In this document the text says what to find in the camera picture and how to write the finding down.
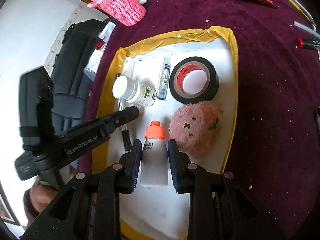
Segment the person's left hand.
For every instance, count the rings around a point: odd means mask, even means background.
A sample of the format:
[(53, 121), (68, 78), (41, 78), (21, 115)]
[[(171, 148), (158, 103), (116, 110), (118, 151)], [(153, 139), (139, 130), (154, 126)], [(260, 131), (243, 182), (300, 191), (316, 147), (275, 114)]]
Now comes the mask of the person's left hand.
[(34, 219), (56, 197), (58, 191), (47, 185), (42, 185), (37, 176), (30, 189), (23, 196), (24, 211), (29, 220)]

